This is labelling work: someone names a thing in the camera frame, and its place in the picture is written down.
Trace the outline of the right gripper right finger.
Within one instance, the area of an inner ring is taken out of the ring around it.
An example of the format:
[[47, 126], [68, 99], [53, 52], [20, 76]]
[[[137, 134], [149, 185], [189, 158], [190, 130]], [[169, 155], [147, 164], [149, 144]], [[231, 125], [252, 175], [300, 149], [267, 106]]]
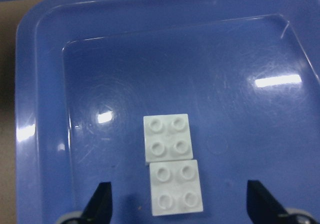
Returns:
[[259, 180], [248, 180], [246, 211], [253, 224], [286, 224], [285, 208]]

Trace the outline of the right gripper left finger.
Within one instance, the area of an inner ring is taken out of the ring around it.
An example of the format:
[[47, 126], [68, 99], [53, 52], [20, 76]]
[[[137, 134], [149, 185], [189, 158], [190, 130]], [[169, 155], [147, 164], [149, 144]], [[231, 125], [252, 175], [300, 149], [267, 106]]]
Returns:
[[100, 182], [80, 216], [81, 224], [109, 224], [113, 214], [111, 182]]

